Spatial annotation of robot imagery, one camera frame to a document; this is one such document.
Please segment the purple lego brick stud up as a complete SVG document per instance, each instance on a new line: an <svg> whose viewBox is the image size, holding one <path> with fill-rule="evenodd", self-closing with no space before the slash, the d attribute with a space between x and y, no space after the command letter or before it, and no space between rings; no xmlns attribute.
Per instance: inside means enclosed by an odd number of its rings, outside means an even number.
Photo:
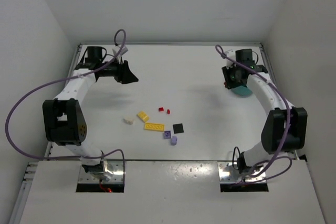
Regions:
<svg viewBox="0 0 336 224"><path fill-rule="evenodd" d="M163 132L163 138L164 139L170 139L172 136L171 136L171 131L164 131Z"/></svg>

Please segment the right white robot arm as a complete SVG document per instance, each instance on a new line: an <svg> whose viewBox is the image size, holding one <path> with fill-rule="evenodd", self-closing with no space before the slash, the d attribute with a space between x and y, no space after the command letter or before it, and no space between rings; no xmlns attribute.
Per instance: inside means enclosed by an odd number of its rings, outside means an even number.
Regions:
<svg viewBox="0 0 336 224"><path fill-rule="evenodd" d="M253 50L224 51L220 45L215 49L226 60L222 67L225 88L249 89L267 116L260 142L239 154L236 169L241 174L251 175L256 167L263 166L265 172L283 153L304 147L308 112L285 98L271 80L267 68L253 59Z"/></svg>

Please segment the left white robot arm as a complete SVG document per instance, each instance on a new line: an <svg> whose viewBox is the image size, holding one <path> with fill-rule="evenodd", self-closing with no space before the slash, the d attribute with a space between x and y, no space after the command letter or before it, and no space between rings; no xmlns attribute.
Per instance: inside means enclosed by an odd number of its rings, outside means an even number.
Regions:
<svg viewBox="0 0 336 224"><path fill-rule="evenodd" d="M127 51L125 46L114 46L112 54L108 54L101 46L87 47L75 66L72 79L54 99L43 103L47 140L79 156L85 172L100 181L109 181L113 170L103 157L103 151L86 139L88 126L81 104L101 77L113 77L121 84L138 82L128 61L122 59Z"/></svg>

